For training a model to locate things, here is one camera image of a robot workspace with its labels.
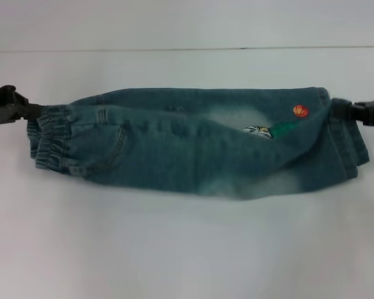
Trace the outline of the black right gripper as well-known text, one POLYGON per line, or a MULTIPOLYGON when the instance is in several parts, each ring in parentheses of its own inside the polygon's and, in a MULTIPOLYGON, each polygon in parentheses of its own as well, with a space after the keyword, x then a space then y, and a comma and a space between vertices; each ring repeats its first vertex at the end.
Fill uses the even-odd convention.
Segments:
POLYGON ((374 101, 353 104, 348 100, 333 98, 331 117, 345 121, 356 119, 365 126, 374 126, 374 101))

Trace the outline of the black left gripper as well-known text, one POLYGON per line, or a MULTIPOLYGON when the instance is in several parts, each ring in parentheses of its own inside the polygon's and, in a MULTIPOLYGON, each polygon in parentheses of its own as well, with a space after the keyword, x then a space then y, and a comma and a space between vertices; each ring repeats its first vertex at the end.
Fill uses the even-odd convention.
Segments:
POLYGON ((38 119, 45 106, 29 104, 27 98, 16 92, 16 87, 5 85, 0 87, 0 125, 13 123, 27 116, 38 119))

